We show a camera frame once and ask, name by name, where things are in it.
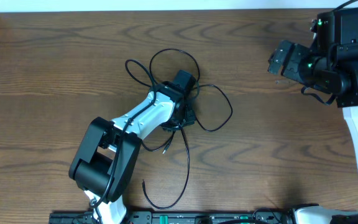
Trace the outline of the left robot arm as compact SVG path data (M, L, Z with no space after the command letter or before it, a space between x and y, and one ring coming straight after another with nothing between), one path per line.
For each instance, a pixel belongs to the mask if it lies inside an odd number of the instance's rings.
M69 168L69 177L89 197L93 223L120 223L122 195L143 140L157 127L174 133L195 122L190 93L196 78L180 70L172 82L152 84L146 99L126 114L89 124Z

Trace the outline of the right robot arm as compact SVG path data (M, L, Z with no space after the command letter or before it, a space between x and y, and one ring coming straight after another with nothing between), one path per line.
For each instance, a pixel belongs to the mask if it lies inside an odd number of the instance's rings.
M358 7L342 4L312 21L309 47L288 40L270 56L268 72L330 95L325 105L337 103L350 130L358 170ZM283 223L358 223L358 212L326 209L319 205L293 208Z

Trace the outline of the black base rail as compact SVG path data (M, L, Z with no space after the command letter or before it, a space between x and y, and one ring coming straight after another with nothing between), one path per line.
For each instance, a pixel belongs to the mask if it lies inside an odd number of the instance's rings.
M246 213L167 213L132 211L122 219L122 224L197 224L222 223L235 220L238 223L295 223L293 215L288 212L261 209ZM92 212L83 213L51 213L49 224L71 223L107 223Z

